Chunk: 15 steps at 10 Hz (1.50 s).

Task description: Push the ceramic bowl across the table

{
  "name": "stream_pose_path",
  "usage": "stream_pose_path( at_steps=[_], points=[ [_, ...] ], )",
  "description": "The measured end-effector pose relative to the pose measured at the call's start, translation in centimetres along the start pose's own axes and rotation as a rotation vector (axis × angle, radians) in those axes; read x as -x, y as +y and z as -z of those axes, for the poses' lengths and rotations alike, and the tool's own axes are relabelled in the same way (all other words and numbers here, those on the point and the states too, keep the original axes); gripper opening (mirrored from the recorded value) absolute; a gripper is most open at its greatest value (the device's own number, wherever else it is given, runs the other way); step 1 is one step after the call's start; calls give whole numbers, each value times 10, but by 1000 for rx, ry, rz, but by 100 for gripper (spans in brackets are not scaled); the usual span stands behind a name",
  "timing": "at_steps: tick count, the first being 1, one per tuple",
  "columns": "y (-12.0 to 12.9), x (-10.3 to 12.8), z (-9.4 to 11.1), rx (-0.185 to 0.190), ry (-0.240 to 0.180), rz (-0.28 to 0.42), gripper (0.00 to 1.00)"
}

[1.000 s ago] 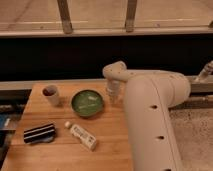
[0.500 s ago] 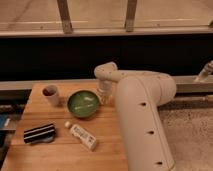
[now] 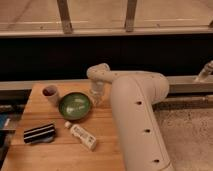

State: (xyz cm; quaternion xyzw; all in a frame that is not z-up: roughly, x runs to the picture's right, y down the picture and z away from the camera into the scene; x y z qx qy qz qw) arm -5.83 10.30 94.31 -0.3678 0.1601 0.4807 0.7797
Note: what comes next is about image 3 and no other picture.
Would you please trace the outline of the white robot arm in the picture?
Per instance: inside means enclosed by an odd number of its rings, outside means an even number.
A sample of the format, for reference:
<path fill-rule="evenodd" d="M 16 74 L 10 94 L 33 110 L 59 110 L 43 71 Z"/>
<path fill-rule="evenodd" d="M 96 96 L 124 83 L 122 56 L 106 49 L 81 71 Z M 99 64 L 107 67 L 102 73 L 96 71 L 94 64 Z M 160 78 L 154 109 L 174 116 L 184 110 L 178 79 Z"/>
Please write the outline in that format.
<path fill-rule="evenodd" d="M 111 83 L 110 104 L 125 171 L 175 171 L 152 105 L 169 93 L 167 78 L 149 71 L 112 71 L 102 63 L 87 69 L 91 93 L 99 100 Z"/>

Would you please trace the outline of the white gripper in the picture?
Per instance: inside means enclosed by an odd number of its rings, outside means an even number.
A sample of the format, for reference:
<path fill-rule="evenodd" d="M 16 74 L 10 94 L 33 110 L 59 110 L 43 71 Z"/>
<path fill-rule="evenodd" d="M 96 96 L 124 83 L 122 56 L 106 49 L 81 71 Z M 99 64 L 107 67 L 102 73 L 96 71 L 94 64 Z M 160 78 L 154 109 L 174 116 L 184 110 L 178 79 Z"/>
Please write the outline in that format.
<path fill-rule="evenodd" d="M 93 81 L 91 83 L 91 93 L 94 105 L 97 107 L 101 102 L 101 95 L 104 92 L 104 83 L 101 81 Z"/>

